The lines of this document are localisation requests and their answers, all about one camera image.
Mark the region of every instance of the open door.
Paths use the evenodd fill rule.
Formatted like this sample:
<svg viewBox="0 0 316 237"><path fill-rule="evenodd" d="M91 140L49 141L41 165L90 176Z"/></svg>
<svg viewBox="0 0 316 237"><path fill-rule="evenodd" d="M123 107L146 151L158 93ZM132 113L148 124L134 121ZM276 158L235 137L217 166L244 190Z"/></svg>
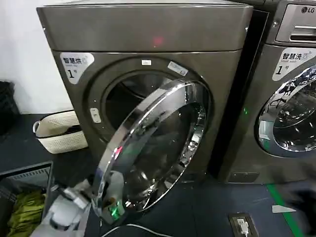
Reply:
<svg viewBox="0 0 316 237"><path fill-rule="evenodd" d="M157 203L179 180L201 142L210 107L199 81L173 80L125 119L95 173L96 214L118 224Z"/></svg>

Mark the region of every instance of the dryer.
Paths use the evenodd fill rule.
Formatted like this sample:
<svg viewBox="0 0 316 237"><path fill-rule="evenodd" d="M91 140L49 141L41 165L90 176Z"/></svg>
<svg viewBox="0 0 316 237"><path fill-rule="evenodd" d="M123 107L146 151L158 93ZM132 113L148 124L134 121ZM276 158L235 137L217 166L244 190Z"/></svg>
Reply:
<svg viewBox="0 0 316 237"><path fill-rule="evenodd" d="M306 167L315 169L315 5L314 1L282 0L259 7L270 9L270 20L217 170L220 180L296 181L306 178Z"/></svg>
<svg viewBox="0 0 316 237"><path fill-rule="evenodd" d="M108 223L153 206L182 174L205 174L251 13L221 0L38 8L100 161L94 208Z"/></svg>

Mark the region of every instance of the number 1 sticker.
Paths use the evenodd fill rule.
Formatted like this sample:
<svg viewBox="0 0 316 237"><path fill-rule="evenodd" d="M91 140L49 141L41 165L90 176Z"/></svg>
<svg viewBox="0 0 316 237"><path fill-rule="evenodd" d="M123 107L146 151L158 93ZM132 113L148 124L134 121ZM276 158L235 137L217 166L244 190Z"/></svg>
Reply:
<svg viewBox="0 0 316 237"><path fill-rule="evenodd" d="M286 48L276 65L272 80L281 80L289 72L316 56L315 48Z"/></svg>
<svg viewBox="0 0 316 237"><path fill-rule="evenodd" d="M91 53L62 52L60 59L71 84L77 84L84 71L94 62Z"/></svg>

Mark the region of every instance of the gray appliance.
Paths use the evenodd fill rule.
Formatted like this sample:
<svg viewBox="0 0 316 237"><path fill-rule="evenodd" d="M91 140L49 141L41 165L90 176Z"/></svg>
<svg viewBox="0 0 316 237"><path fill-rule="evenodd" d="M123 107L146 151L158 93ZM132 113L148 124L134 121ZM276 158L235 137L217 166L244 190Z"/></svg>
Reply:
<svg viewBox="0 0 316 237"><path fill-rule="evenodd" d="M231 183L302 180L316 166L316 2L247 2L270 15L215 174Z"/></svg>
<svg viewBox="0 0 316 237"><path fill-rule="evenodd" d="M251 6L221 0L38 8L89 147L101 160L94 209L103 219L149 208L184 171L189 180L205 173L251 13Z"/></svg>

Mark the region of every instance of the white basket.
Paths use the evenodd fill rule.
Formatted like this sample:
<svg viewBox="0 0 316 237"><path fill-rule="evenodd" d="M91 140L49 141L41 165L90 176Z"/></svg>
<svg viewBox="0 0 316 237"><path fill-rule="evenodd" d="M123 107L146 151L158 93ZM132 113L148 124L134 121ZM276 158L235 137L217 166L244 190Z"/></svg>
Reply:
<svg viewBox="0 0 316 237"><path fill-rule="evenodd" d="M64 134L74 125L79 125L75 111L59 112L35 122L33 133L50 153L70 152L88 146L82 131Z"/></svg>

